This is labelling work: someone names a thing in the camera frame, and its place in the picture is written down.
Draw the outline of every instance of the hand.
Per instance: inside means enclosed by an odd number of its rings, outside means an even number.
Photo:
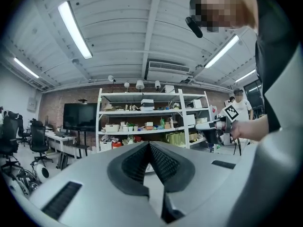
[[[240,128],[241,128],[241,122],[236,120],[232,123],[231,133],[232,133],[233,140],[236,140],[237,138],[242,138]]]

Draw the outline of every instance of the television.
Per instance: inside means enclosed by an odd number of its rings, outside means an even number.
[[[64,104],[63,128],[74,131],[96,130],[97,103]]]

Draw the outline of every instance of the brick wall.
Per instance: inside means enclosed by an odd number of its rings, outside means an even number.
[[[55,128],[60,127],[63,123],[63,110],[64,104],[66,103],[80,103],[78,99],[86,99],[88,103],[96,103],[99,88],[102,87],[103,93],[111,92],[111,85],[102,85],[102,86],[92,86],[92,87],[82,87],[82,88],[73,88],[68,90],[56,91],[47,94],[43,94],[40,109],[39,109],[39,120],[42,122],[45,121],[45,116],[48,115],[49,123],[53,125]],[[192,93],[192,94],[203,94],[204,91],[207,93],[208,101],[210,105],[217,106],[218,111],[224,108],[224,101],[229,99],[229,95],[227,93],[220,93],[215,91],[209,91],[199,88],[193,87],[175,87],[182,89],[183,93]],[[145,85],[144,92],[155,92],[154,85]],[[115,85],[114,92],[125,92],[125,87],[122,84]],[[135,85],[131,85],[129,88],[129,92],[138,92],[135,88]],[[206,107],[206,100],[204,98],[201,99],[202,106]],[[106,104],[106,100],[102,100],[102,108],[104,108]],[[153,121],[155,124],[159,124],[160,117],[149,117],[149,118],[128,118],[129,122],[137,123],[139,126],[144,124],[147,120]],[[120,123],[120,121],[127,121],[126,118],[111,118],[110,123]],[[102,126],[107,122],[106,117],[102,117]],[[160,139],[164,134],[153,134],[154,137]],[[80,136],[80,141],[83,144],[83,133]],[[95,146],[96,145],[96,137],[94,132],[87,132],[87,145]]]

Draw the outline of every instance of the white shelving unit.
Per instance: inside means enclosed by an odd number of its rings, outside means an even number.
[[[102,99],[106,99],[110,103],[141,103],[142,99],[153,99],[155,103],[168,103],[171,100],[174,102],[180,102],[181,109],[175,110],[153,110],[153,111],[100,111],[100,106],[102,103]],[[191,108],[186,109],[186,103],[194,99],[205,98],[207,102],[207,108]],[[208,115],[210,118],[209,111],[209,103],[207,99],[206,92],[204,94],[183,94],[182,90],[179,89],[178,93],[102,93],[102,88],[99,90],[98,96],[98,106],[97,106],[97,117],[96,117],[96,147],[97,152],[100,151],[99,146],[99,135],[139,135],[139,134],[155,134],[155,133],[167,133],[173,131],[184,131],[185,133],[185,141],[186,144],[181,146],[184,148],[189,148],[190,145],[197,144],[202,142],[202,139],[194,143],[189,142],[189,131],[188,129],[194,128],[194,125],[188,126],[187,123],[187,113],[197,113],[199,111],[208,111]],[[174,129],[166,129],[166,130],[152,130],[152,131],[132,131],[132,132],[101,132],[99,129],[99,120],[103,116],[108,117],[146,117],[146,116],[163,116],[163,115],[173,115],[180,114],[183,117],[184,126],[174,128]]]

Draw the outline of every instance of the ceiling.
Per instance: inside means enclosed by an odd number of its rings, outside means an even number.
[[[70,2],[91,59],[83,58],[65,27],[58,11],[64,1]],[[255,68],[256,34],[249,28],[203,30],[199,39],[185,23],[188,14],[189,0],[25,0],[1,41],[0,63],[43,92],[109,83],[108,75],[136,82],[144,79],[149,60],[189,67],[189,85],[231,91],[235,80]],[[219,61],[209,69],[198,66],[234,34],[240,40]]]

